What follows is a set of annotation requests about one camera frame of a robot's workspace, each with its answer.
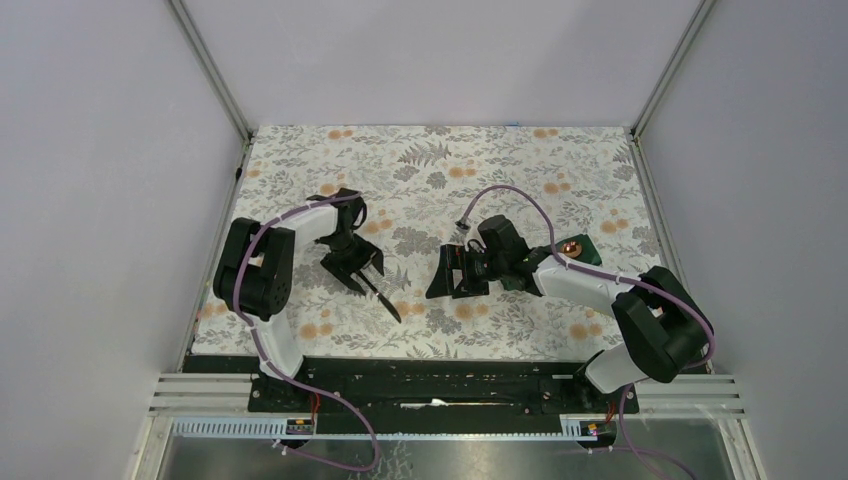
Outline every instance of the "floral tablecloth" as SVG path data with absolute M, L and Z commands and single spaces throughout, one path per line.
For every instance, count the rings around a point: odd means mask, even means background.
M 369 216 L 358 233 L 383 250 L 386 275 L 366 272 L 403 323 L 373 296 L 349 294 L 319 265 L 326 247 L 315 245 L 296 255 L 286 306 L 306 355 L 582 361 L 621 342 L 612 318 L 499 284 L 487 297 L 424 298 L 439 245 L 460 240 L 454 222 L 493 184 L 536 198 L 557 238 L 589 234 L 607 267 L 643 271 L 660 262 L 622 128 L 266 126 L 233 218 L 266 221 L 316 193 L 363 192 Z M 541 218 L 511 192 L 483 197 L 470 223 L 496 214 L 529 245 L 546 243 Z M 192 353 L 255 355 L 211 289 L 197 319 Z

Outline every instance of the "red wire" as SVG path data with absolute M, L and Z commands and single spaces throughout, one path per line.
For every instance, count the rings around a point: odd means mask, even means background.
M 607 407 L 607 418 L 604 420 L 604 424 L 608 424 L 612 421 L 612 418 L 615 416 L 615 411 L 617 410 L 615 402 L 610 402 Z

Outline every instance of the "white wall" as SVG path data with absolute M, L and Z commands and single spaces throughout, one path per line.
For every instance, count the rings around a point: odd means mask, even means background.
M 844 478 L 848 4 L 719 2 L 644 138 L 769 478 Z
M 190 0 L 256 124 L 631 125 L 698 0 Z
M 238 140 L 164 1 L 0 7 L 0 476 L 120 478 Z

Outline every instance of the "reflective floor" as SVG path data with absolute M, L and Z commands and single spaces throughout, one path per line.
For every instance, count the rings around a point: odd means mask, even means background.
M 633 442 L 688 465 L 699 479 L 732 479 L 721 437 L 709 421 L 628 422 Z M 263 440 L 172 439 L 162 479 L 654 479 L 630 453 L 562 455 L 576 443 L 539 441 L 384 441 L 383 459 L 367 474 L 345 472 L 292 455 L 281 456 Z M 302 447 L 337 461 L 370 461 L 368 442 L 313 441 Z M 657 463 L 669 478 L 688 479 L 677 467 Z

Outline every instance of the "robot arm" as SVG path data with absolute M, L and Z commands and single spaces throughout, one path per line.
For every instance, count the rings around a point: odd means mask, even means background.
M 289 376 L 297 373 L 303 361 L 283 313 L 291 294 L 295 251 L 313 242 L 327 245 L 330 251 L 321 260 L 321 265 L 359 295 L 365 295 L 365 289 L 352 276 L 363 279 L 383 305 L 396 319 L 399 318 L 391 303 L 376 292 L 376 287 L 362 273 L 363 269 L 373 266 L 380 275 L 383 274 L 383 252 L 354 233 L 367 218 L 365 201 L 358 192 L 347 189 L 341 189 L 335 197 L 340 200 L 285 218 L 268 229 L 252 254 L 254 257 L 263 255 L 261 266 L 248 265 L 241 282 L 240 309 L 261 320 L 251 327 L 255 329 L 251 334 L 261 340 L 269 360 Z M 325 199 L 313 196 L 308 200 Z M 233 294 L 239 267 L 248 245 L 260 228 L 260 223 L 255 220 L 238 218 L 232 222 L 224 242 L 212 289 L 216 297 L 226 302 L 230 311 L 235 311 Z M 276 376 L 272 371 L 265 373 Z
M 587 274 L 590 270 L 601 277 L 621 277 L 600 266 L 600 257 L 585 235 L 558 244 L 565 253 L 557 255 L 574 266 L 567 268 L 553 257 L 550 246 L 529 248 L 503 215 L 484 220 L 478 232 L 485 246 L 472 241 L 469 248 L 441 247 L 439 268 L 427 297 L 486 295 L 488 282 L 499 280 L 506 290 L 565 298 L 614 317 L 624 343 L 595 355 L 580 371 L 603 394 L 645 377 L 670 382 L 707 343 L 701 325 L 674 303 L 644 288 Z M 668 269 L 653 267 L 641 275 L 641 281 L 700 313 Z

